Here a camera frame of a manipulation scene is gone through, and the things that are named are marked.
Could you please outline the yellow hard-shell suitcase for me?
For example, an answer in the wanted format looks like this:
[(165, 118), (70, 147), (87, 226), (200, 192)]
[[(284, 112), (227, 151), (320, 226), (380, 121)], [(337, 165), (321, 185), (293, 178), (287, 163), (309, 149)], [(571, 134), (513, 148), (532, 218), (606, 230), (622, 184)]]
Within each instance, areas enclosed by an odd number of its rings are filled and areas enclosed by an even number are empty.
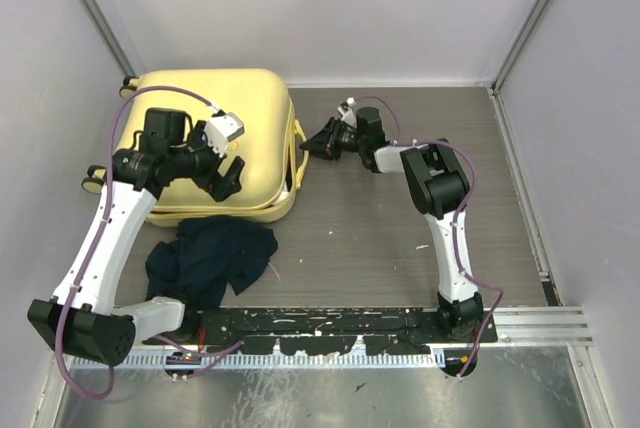
[(297, 154), (297, 141), (306, 136), (296, 118), (284, 81), (258, 68), (178, 69), (128, 77), (120, 89), (132, 100), (118, 148), (138, 148), (144, 118), (153, 108), (182, 110), (191, 129), (214, 110), (234, 113), (245, 132), (227, 148), (220, 171), (235, 156), (245, 161), (242, 189), (223, 202), (214, 201), (190, 179), (178, 179), (165, 188), (147, 219), (159, 227), (175, 227), (184, 219), (234, 216), (260, 223), (284, 217), (286, 206), (274, 203), (283, 189), (301, 187), (309, 157)]

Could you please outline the white garment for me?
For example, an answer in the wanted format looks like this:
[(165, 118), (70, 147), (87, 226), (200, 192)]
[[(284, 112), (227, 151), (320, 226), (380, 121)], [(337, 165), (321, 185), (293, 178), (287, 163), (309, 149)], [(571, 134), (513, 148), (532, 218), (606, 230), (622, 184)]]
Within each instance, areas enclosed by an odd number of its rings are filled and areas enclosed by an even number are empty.
[(279, 197), (276, 199), (274, 205), (275, 206), (280, 206), (280, 205), (288, 206), (294, 200), (295, 200), (295, 191), (294, 190), (283, 189), (281, 191)]

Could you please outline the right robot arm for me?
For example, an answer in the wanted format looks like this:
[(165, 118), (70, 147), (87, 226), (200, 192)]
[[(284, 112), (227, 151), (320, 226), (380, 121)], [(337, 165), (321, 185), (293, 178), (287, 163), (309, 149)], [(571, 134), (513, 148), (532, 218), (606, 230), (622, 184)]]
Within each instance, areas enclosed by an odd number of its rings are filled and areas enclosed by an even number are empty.
[(342, 107), (314, 136), (300, 144), (309, 155), (337, 161), (344, 152), (360, 157), (376, 174), (405, 177), (415, 209), (431, 232), (438, 263), (438, 327), (459, 342), (481, 321), (484, 306), (472, 270), (465, 235), (465, 208), (471, 183), (446, 140), (401, 145), (389, 141), (379, 110)]

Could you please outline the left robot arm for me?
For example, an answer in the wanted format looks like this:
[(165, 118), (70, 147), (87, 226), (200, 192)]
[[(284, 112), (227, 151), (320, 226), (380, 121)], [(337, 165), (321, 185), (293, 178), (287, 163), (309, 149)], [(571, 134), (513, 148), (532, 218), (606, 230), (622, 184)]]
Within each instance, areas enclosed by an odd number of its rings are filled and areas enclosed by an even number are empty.
[(234, 157), (224, 174), (219, 167), (243, 133), (233, 113), (193, 121), (184, 111), (147, 111), (133, 145), (112, 157), (112, 178), (72, 266), (52, 296), (33, 300), (27, 311), (52, 350), (115, 367), (133, 345), (157, 335), (166, 333), (178, 344), (197, 338), (200, 320), (184, 301), (156, 296), (118, 308), (115, 293), (133, 242), (164, 188), (190, 179), (216, 201), (240, 191), (244, 160)]

